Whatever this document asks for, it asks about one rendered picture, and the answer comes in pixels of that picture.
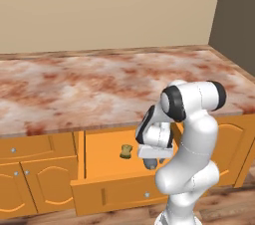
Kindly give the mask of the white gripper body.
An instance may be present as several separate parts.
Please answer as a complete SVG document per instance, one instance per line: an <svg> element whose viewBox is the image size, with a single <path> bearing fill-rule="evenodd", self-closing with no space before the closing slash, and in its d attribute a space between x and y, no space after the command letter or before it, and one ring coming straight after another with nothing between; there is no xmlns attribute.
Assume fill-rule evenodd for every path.
<svg viewBox="0 0 255 225"><path fill-rule="evenodd" d="M140 144L138 146L137 156L139 158L146 158L146 159L171 158L173 156L173 149Z"/></svg>

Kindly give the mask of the tan sponge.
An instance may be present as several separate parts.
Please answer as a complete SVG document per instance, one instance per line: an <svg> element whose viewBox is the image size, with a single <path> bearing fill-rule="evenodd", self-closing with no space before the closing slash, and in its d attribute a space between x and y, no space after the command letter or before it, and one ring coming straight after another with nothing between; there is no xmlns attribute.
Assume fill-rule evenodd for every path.
<svg viewBox="0 0 255 225"><path fill-rule="evenodd" d="M130 159L131 158L131 151L132 151L132 146L131 145L123 144L122 145L122 151L120 153L120 158Z"/></svg>

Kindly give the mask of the orange open drawer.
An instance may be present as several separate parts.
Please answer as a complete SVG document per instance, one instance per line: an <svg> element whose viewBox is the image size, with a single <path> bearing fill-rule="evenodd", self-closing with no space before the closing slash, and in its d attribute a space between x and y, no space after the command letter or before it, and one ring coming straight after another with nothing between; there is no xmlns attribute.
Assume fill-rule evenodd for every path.
<svg viewBox="0 0 255 225"><path fill-rule="evenodd" d="M130 159L120 158L123 144L132 146ZM78 178L71 187L79 215L167 201L155 186L155 172L137 157L132 126L81 131L78 159Z"/></svg>

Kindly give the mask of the orange cupboard door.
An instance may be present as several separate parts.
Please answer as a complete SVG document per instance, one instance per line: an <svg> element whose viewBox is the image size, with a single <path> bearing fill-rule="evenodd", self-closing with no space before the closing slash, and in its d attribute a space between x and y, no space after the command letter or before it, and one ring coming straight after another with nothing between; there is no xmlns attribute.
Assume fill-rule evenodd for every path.
<svg viewBox="0 0 255 225"><path fill-rule="evenodd" d="M220 171L217 186L241 187L255 157L255 113L216 120L219 131L211 159Z"/></svg>
<svg viewBox="0 0 255 225"><path fill-rule="evenodd" d="M15 171L19 172L18 176L14 175ZM20 163L0 164L0 219L36 213Z"/></svg>
<svg viewBox="0 0 255 225"><path fill-rule="evenodd" d="M77 178L77 157L23 161L31 193L39 213L72 209L74 207L71 181Z"/></svg>

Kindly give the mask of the orange drawer front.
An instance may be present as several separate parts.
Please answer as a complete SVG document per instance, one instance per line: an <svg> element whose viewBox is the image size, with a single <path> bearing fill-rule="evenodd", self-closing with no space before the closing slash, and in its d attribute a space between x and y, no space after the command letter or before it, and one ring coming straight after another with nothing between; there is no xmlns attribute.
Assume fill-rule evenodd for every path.
<svg viewBox="0 0 255 225"><path fill-rule="evenodd" d="M75 154L76 141L71 132L0 139L0 164Z"/></svg>

